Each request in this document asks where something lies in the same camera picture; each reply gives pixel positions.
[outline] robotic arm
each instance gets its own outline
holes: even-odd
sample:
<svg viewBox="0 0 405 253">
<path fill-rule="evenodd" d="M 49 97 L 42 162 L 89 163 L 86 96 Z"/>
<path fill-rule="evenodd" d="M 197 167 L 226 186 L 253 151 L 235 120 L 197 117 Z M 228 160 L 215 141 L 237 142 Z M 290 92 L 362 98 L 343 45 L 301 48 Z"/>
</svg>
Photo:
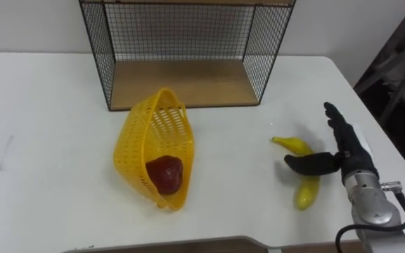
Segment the robotic arm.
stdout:
<svg viewBox="0 0 405 253">
<path fill-rule="evenodd" d="M 385 191 L 392 191 L 405 211 L 405 197 L 400 182 L 379 182 L 378 170 L 351 124 L 346 123 L 337 108 L 325 103 L 328 125 L 334 131 L 338 153 L 316 153 L 304 157 L 285 156 L 290 168 L 305 176 L 342 173 L 342 182 L 352 204 L 354 224 L 341 228 L 335 238 L 338 252 L 344 233 L 356 230 L 367 252 L 405 253 L 405 222 L 398 209 L 388 201 Z"/>
</svg>

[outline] metal bar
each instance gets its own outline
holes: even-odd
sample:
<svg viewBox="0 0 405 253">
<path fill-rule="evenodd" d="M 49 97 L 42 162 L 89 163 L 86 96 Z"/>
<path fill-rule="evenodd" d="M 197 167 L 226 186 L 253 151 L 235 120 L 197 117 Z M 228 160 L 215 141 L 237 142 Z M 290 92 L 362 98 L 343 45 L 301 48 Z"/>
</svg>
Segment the metal bar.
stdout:
<svg viewBox="0 0 405 253">
<path fill-rule="evenodd" d="M 388 120 L 388 117 L 392 114 L 394 108 L 398 104 L 399 100 L 401 97 L 404 95 L 405 92 L 405 78 L 401 81 L 401 83 L 398 86 L 397 91 L 393 95 L 393 97 L 390 99 L 390 102 L 385 106 L 384 112 L 381 114 L 379 118 L 379 124 L 381 126 L 384 126 L 385 123 Z"/>
<path fill-rule="evenodd" d="M 240 108 L 240 107 L 254 107 L 257 106 L 257 104 L 253 105 L 186 105 L 186 108 Z M 127 110 L 131 110 L 132 108 L 127 108 L 127 109 L 109 109 L 111 112 L 124 112 Z"/>
<path fill-rule="evenodd" d="M 279 49 L 281 49 L 282 41 L 284 40 L 284 35 L 285 35 L 285 33 L 287 32 L 288 23 L 290 22 L 290 19 L 291 19 L 291 17 L 292 17 L 292 13 L 293 13 L 293 10 L 294 10 L 294 9 L 295 9 L 295 8 L 290 9 L 290 13 L 288 14 L 287 22 L 285 22 L 285 28 L 284 28 L 284 31 L 283 31 L 283 33 L 282 33 L 281 41 L 279 42 L 278 48 L 277 48 L 277 50 L 276 50 L 276 53 L 274 54 L 273 63 L 271 64 L 270 71 L 268 72 L 268 76 L 266 77 L 265 86 L 264 86 L 264 88 L 262 89 L 262 93 L 260 94 L 259 104 L 262 102 L 262 98 L 264 97 L 265 90 L 266 90 L 266 86 L 268 85 L 268 81 L 269 81 L 269 79 L 270 79 L 271 73 L 273 72 L 274 63 L 276 62 L 276 58 L 277 58 L 277 56 L 278 56 Z"/>
<path fill-rule="evenodd" d="M 404 60 L 405 60 L 405 50 L 402 53 L 400 53 L 398 56 L 393 58 L 389 63 L 385 64 L 380 70 L 376 71 L 376 73 L 371 75 L 365 81 L 363 81 L 360 84 L 357 84 L 354 87 L 354 90 L 357 92 L 357 94 L 363 93 L 368 88 L 370 88 L 370 86 L 372 86 L 374 83 L 376 83 L 385 73 L 392 70 L 394 67 L 396 67 L 398 64 L 400 64 Z"/>
<path fill-rule="evenodd" d="M 252 29 L 252 24 L 254 23 L 255 16 L 256 16 L 256 6 L 254 6 L 254 9 L 252 10 L 250 29 L 247 32 L 247 39 L 246 39 L 245 50 L 243 51 L 242 62 L 245 60 L 246 50 L 248 49 L 248 45 L 250 44 L 251 29 Z"/>
<path fill-rule="evenodd" d="M 82 17 L 83 17 L 83 19 L 84 19 L 85 29 L 87 30 L 87 36 L 89 37 L 89 41 L 90 41 L 91 52 L 92 52 L 93 58 L 94 58 L 94 60 L 95 60 L 96 70 L 98 71 L 99 82 L 101 83 L 101 88 L 103 89 L 105 104 L 107 105 L 107 108 L 110 110 L 109 100 L 108 100 L 107 96 L 105 96 L 105 89 L 104 89 L 104 85 L 103 85 L 103 84 L 104 84 L 103 78 L 102 78 L 102 76 L 101 76 L 101 71 L 99 70 L 98 60 L 96 59 L 96 52 L 95 52 L 95 48 L 94 48 L 94 46 L 93 46 L 93 40 L 91 39 L 91 36 L 90 36 L 89 24 L 87 23 L 86 15 L 85 15 L 84 9 L 82 8 L 82 5 L 83 5 L 83 4 L 87 4 L 87 3 L 84 3 L 84 1 L 79 0 L 79 7 L 81 7 L 81 12 L 82 12 Z"/>
<path fill-rule="evenodd" d="M 83 1 L 85 4 L 100 4 L 100 1 Z M 199 6 L 265 6 L 265 7 L 276 7 L 276 8 L 292 8 L 293 4 L 215 4 L 215 3 L 151 3 L 151 2 L 116 2 L 116 1 L 104 1 L 104 4 L 139 4 L 139 5 L 151 5 L 151 4 L 166 4 L 166 5 L 199 5 Z"/>
<path fill-rule="evenodd" d="M 112 50 L 113 62 L 115 64 L 117 62 L 117 59 L 115 58 L 115 50 L 113 49 L 112 34 L 110 33 L 109 20 L 107 19 L 107 11 L 105 9 L 104 4 L 103 4 L 103 13 L 104 13 L 105 27 L 107 29 L 107 33 L 108 33 L 109 41 L 110 41 L 110 50 Z"/>
</svg>

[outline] metal wire mesh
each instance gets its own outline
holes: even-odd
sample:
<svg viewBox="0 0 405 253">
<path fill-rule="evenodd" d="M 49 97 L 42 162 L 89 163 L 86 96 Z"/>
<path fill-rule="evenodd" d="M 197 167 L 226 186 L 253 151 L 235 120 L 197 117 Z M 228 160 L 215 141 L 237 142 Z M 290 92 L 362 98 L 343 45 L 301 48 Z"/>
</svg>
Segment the metal wire mesh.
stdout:
<svg viewBox="0 0 405 253">
<path fill-rule="evenodd" d="M 262 99 L 292 9 L 258 6 L 243 65 L 258 100 Z"/>
<path fill-rule="evenodd" d="M 252 6 L 108 4 L 117 60 L 241 59 Z"/>
<path fill-rule="evenodd" d="M 103 86 L 105 101 L 110 107 L 115 73 L 115 57 L 105 17 L 105 7 L 100 3 L 85 3 L 83 1 L 80 1 L 80 3 L 96 68 Z"/>
<path fill-rule="evenodd" d="M 293 9 L 79 2 L 109 108 L 119 60 L 242 60 L 261 101 Z"/>
</svg>

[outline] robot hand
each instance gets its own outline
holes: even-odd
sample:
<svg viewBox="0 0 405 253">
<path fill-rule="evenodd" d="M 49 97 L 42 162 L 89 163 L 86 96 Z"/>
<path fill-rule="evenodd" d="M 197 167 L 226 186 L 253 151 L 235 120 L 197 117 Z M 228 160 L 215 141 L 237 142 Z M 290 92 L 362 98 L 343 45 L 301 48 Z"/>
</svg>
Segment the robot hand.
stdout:
<svg viewBox="0 0 405 253">
<path fill-rule="evenodd" d="M 348 124 L 337 108 L 328 102 L 324 103 L 328 125 L 334 131 L 338 152 L 316 153 L 303 157 L 285 156 L 288 166 L 298 174 L 305 176 L 321 176 L 342 169 L 342 180 L 346 175 L 357 169 L 368 170 L 378 176 L 370 154 L 362 147 L 351 124 Z"/>
</svg>

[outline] white wall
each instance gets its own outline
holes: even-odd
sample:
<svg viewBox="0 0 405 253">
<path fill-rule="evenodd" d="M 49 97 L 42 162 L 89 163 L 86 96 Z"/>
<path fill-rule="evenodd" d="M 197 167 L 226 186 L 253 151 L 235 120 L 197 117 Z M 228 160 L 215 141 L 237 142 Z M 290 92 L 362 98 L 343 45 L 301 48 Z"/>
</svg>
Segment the white wall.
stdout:
<svg viewBox="0 0 405 253">
<path fill-rule="evenodd" d="M 354 85 L 405 0 L 297 0 L 281 54 L 328 56 Z M 90 52 L 77 0 L 0 0 L 0 51 Z"/>
</svg>

